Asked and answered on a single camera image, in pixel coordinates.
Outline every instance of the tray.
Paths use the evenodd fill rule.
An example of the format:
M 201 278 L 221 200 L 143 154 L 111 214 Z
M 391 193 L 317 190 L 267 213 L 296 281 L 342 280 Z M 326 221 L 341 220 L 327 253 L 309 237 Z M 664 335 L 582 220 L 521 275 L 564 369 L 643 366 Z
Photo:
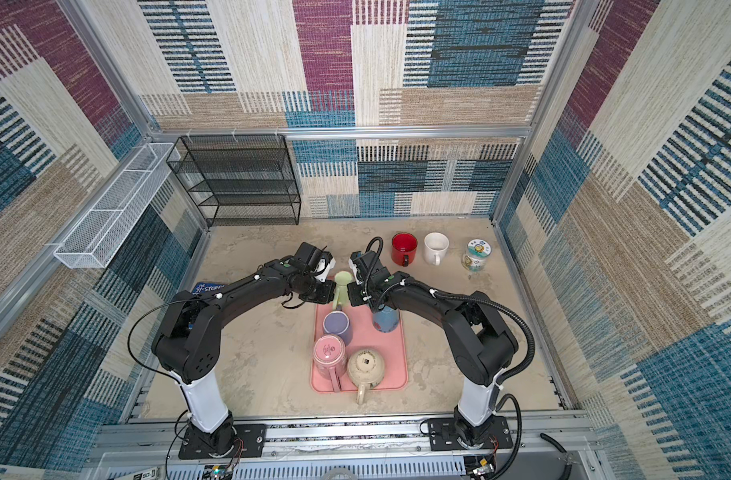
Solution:
M 314 309 L 314 340 L 322 335 L 322 321 L 332 311 L 332 304 L 317 305 Z M 409 382 L 409 365 L 405 358 L 405 339 L 403 338 L 402 316 L 398 327 L 389 333 L 383 333 L 373 327 L 373 314 L 367 305 L 345 306 L 344 313 L 349 317 L 352 328 L 352 341 L 347 345 L 347 360 L 360 349 L 367 347 L 376 349 L 384 357 L 386 372 L 384 380 L 374 390 L 399 390 Z M 323 377 L 312 363 L 310 382 L 318 393 L 333 393 L 331 380 Z M 357 392 L 347 374 L 341 377 L 342 392 Z

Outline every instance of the pink mug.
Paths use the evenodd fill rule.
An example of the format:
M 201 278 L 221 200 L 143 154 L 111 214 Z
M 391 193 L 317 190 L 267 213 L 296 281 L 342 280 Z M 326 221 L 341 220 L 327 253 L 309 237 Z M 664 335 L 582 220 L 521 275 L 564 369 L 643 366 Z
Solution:
M 346 346 L 337 335 L 323 335 L 314 343 L 312 359 L 323 377 L 331 379 L 334 392 L 341 392 L 341 376 L 347 371 Z

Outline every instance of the white wire basket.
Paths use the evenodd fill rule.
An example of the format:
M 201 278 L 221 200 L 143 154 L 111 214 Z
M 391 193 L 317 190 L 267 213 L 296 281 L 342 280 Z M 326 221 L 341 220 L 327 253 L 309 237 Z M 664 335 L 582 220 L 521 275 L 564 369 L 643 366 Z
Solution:
M 106 268 L 180 155 L 172 143 L 147 144 L 72 228 L 53 255 L 69 268 Z

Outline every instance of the black wire rack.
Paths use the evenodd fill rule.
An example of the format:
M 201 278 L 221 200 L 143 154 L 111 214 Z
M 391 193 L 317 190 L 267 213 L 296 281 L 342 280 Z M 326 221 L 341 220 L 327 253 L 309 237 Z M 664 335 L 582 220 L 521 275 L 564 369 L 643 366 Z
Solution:
M 302 198 L 282 135 L 180 137 L 168 166 L 213 225 L 298 225 Z

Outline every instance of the patterned wall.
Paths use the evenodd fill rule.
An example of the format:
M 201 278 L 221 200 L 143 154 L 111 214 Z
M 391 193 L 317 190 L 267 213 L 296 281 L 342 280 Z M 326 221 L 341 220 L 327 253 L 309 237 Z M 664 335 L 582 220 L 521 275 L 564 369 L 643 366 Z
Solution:
M 178 291 L 201 235 L 171 181 L 105 270 L 60 266 L 0 341 L 0 478 L 76 478 L 119 421 L 141 369 L 130 327 Z M 164 312 L 133 332 L 141 359 Z
M 56 2 L 0 0 L 0 294 L 139 140 Z
M 85 0 L 163 129 L 527 124 L 572 0 Z
M 573 63 L 507 243 L 616 476 L 731 479 L 731 1 L 602 0 Z
M 520 138 L 288 142 L 302 217 L 488 215 Z

